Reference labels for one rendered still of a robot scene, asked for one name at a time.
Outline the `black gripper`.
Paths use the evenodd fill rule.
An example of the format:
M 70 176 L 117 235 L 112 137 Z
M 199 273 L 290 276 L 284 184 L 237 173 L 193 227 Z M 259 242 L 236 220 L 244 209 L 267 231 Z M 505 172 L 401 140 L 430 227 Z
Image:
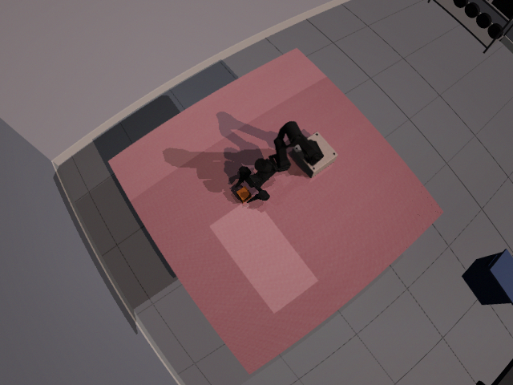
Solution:
M 241 183 L 243 183 L 243 182 L 245 181 L 245 179 L 246 179 L 249 175 L 251 175 L 251 173 L 252 173 L 252 172 L 249 170 L 249 168 L 248 168 L 248 167 L 245 167 L 245 166 L 240 167 L 240 168 L 239 168 L 239 171 L 240 171 L 240 172 L 239 172 L 239 173 L 240 173 L 240 178 L 239 178 L 239 180 L 238 180 L 238 182 L 237 182 L 237 184 L 236 184 L 236 187 L 235 187 L 235 188 L 237 188 Z M 258 177 L 259 177 L 260 179 L 261 179 L 261 178 L 263 179 L 263 182 L 262 182 L 262 185 L 263 185 L 263 183 L 264 183 L 264 182 L 266 182 L 266 181 L 269 179 L 269 177 L 267 177 L 263 172 L 259 172 L 259 171 L 257 171 L 257 172 L 259 173 Z M 254 201 L 254 200 L 257 200 L 257 199 L 259 199 L 259 200 L 263 200 L 263 201 L 266 201 L 266 200 L 268 200 L 268 199 L 270 198 L 270 195 L 266 192 L 266 190 L 262 190 L 262 188 L 259 188 L 259 189 L 258 189 L 258 192 L 259 192 L 259 193 L 258 193 L 258 194 L 256 194 L 256 195 L 255 195 L 253 198 L 251 198 L 249 201 L 247 201 L 247 203 L 249 203 L 249 202 L 251 202 L 251 201 Z

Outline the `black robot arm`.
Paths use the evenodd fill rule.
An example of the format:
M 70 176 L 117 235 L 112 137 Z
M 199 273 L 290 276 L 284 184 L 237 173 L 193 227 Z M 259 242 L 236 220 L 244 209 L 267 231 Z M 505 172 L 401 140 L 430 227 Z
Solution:
M 283 138 L 287 135 L 290 144 L 286 145 Z M 295 147 L 297 144 L 304 154 L 305 160 L 314 166 L 324 157 L 316 141 L 308 140 L 301 132 L 296 121 L 287 122 L 279 129 L 278 137 L 274 140 L 276 154 L 269 156 L 269 159 L 257 159 L 254 166 L 259 172 L 263 172 L 267 177 L 271 177 L 276 172 L 283 172 L 290 168 L 291 162 L 287 156 L 287 148 Z M 276 162 L 275 162 L 276 161 Z M 263 179 L 258 177 L 259 173 L 249 175 L 245 181 L 250 188 L 259 189 L 262 186 Z

